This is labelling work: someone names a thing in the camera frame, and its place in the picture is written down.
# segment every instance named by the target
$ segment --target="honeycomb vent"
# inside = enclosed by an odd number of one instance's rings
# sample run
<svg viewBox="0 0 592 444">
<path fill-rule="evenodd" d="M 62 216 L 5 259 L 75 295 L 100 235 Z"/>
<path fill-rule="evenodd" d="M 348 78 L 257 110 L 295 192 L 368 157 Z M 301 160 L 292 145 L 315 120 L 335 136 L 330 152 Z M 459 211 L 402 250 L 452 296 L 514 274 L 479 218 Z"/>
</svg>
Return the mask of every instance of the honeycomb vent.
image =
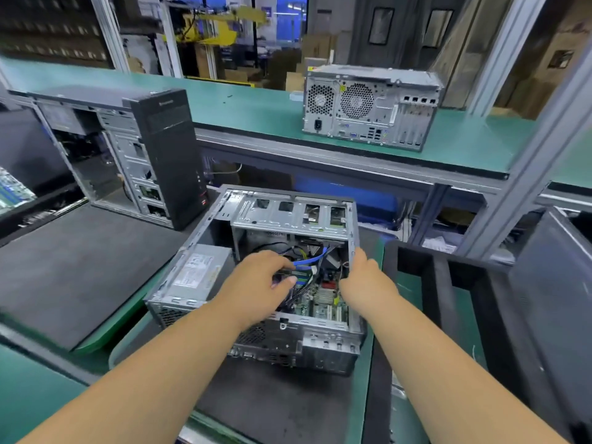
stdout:
<svg viewBox="0 0 592 444">
<path fill-rule="evenodd" d="M 188 311 L 174 310 L 173 308 L 163 307 L 158 312 L 158 315 L 165 327 L 169 327 L 188 313 Z"/>
<path fill-rule="evenodd" d="M 239 335 L 236 344 L 259 344 L 263 340 L 265 340 L 264 329 L 261 326 L 252 326 Z"/>
<path fill-rule="evenodd" d="M 314 84 L 308 91 L 307 109 L 311 113 L 329 115 L 333 113 L 335 92 L 330 86 Z"/>
<path fill-rule="evenodd" d="M 366 117 L 374 106 L 374 95 L 366 84 L 350 85 L 341 94 L 341 110 L 349 118 Z"/>
</svg>

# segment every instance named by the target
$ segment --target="person's left hand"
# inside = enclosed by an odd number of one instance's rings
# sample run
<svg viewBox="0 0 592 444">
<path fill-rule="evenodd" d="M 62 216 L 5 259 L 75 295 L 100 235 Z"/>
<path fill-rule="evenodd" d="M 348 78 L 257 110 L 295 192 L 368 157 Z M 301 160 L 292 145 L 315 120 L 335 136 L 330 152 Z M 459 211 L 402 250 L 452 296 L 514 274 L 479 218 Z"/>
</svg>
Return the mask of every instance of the person's left hand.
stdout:
<svg viewBox="0 0 592 444">
<path fill-rule="evenodd" d="M 296 283 L 296 277 L 290 276 L 272 286 L 272 276 L 282 268 L 294 269 L 294 265 L 273 251 L 248 255 L 210 304 L 222 306 L 243 331 L 273 313 Z"/>
</svg>

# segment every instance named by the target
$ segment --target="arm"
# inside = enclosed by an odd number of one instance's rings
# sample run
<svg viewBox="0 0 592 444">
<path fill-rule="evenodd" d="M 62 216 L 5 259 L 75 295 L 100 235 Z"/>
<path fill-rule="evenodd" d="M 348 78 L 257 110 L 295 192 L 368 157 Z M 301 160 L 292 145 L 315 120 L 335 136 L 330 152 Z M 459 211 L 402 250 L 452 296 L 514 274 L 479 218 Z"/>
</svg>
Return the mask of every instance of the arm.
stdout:
<svg viewBox="0 0 592 444">
<path fill-rule="evenodd" d="M 272 288 L 271 251 L 249 255 L 216 297 L 103 376 L 34 429 L 22 444 L 172 443 L 239 333 L 265 319 L 296 282 Z"/>
<path fill-rule="evenodd" d="M 345 301 L 372 326 L 434 444 L 566 444 L 403 299 L 363 250 L 356 249 L 340 288 Z"/>
</svg>

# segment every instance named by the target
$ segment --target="yellow machine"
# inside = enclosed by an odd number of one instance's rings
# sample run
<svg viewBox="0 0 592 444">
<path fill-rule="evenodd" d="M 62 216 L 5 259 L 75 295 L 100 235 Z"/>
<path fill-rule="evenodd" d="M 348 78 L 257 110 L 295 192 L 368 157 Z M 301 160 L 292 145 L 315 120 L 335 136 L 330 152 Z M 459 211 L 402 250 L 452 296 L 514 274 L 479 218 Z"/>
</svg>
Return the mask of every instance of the yellow machine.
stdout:
<svg viewBox="0 0 592 444">
<path fill-rule="evenodd" d="M 183 20 L 185 28 L 176 35 L 177 42 L 197 42 L 221 47 L 230 46 L 236 41 L 238 33 L 231 29 L 231 25 L 236 27 L 244 20 L 257 25 L 269 23 L 264 11 L 249 6 L 232 7 L 219 14 L 193 9 L 191 14 L 183 14 Z"/>
</svg>

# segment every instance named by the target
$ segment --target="gray door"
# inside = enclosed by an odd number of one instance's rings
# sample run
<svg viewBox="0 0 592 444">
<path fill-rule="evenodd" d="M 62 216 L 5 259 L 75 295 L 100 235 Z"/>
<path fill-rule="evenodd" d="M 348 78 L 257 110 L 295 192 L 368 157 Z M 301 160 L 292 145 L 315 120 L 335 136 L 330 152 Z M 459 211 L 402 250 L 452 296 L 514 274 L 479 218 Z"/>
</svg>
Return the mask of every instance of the gray door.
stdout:
<svg viewBox="0 0 592 444">
<path fill-rule="evenodd" d="M 427 70 L 465 0 L 357 0 L 349 63 Z"/>
</svg>

